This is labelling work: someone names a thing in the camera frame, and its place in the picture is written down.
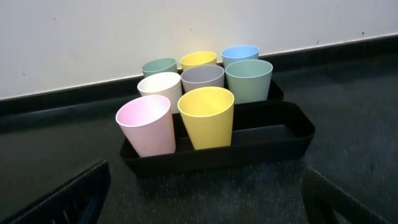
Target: yellow cup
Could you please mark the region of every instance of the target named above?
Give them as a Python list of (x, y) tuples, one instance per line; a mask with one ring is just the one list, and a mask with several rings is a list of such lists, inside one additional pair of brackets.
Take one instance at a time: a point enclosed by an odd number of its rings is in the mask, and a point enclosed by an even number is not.
[(197, 88), (180, 98), (178, 109), (195, 149), (231, 145), (234, 95), (229, 90)]
[(195, 52), (182, 57), (180, 63), (183, 71), (199, 65), (216, 65), (217, 54), (214, 52)]

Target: wall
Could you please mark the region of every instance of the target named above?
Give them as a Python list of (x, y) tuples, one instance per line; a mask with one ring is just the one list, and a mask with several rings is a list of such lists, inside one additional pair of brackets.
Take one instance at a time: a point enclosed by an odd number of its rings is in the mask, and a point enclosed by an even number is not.
[(0, 99), (133, 77), (199, 50), (271, 54), (396, 33), (397, 0), (1, 0)]

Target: green cup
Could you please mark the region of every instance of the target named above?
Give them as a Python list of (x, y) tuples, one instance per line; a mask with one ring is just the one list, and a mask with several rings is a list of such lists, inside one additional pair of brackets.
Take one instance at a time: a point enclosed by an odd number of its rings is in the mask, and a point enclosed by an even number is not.
[(177, 62), (172, 58), (161, 58), (146, 63), (141, 68), (144, 77), (160, 73), (160, 72), (175, 72), (177, 73)]
[(235, 104), (267, 100), (272, 64), (264, 60), (241, 60), (225, 68)]

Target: cup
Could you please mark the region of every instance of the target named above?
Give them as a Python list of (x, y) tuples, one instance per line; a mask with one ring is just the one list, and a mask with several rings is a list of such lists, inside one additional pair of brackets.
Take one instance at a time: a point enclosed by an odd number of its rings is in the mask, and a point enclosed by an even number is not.
[(225, 69), (235, 104), (267, 100), (272, 64), (264, 60), (241, 60)]
[(225, 49), (221, 55), (223, 56), (224, 68), (226, 68), (228, 65), (240, 60), (258, 59), (259, 48), (251, 45), (235, 46)]
[(199, 65), (216, 65), (217, 54), (214, 52), (195, 52), (182, 57), (180, 63), (183, 71)]
[(224, 69), (218, 65), (197, 66), (184, 71), (181, 81), (186, 93), (206, 86), (224, 87)]
[(177, 103), (182, 96), (181, 76), (174, 72), (162, 72), (146, 77), (137, 86), (141, 96), (161, 95), (171, 102), (172, 113), (178, 113)]
[(230, 146), (234, 95), (220, 87), (202, 87), (184, 94), (178, 108), (195, 149)]
[(164, 96), (143, 96), (122, 106), (116, 122), (140, 157), (175, 152), (170, 100)]
[(161, 58), (146, 63), (141, 68), (144, 77), (160, 73), (160, 72), (175, 72), (177, 73), (177, 62), (172, 58)]

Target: speckled surface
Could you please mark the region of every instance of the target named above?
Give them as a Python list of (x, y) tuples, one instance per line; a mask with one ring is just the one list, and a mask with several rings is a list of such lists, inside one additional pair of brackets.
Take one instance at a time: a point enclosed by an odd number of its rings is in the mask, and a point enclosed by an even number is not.
[(299, 179), (311, 165), (372, 195), (369, 206), (392, 217), (376, 204), (398, 210), (397, 59), (273, 74), (285, 101), (317, 129), (296, 161), (138, 179), (119, 157), (124, 136), (116, 111), (100, 107), (1, 134), (0, 205), (72, 167), (107, 159), (112, 183), (98, 223), (307, 223)]

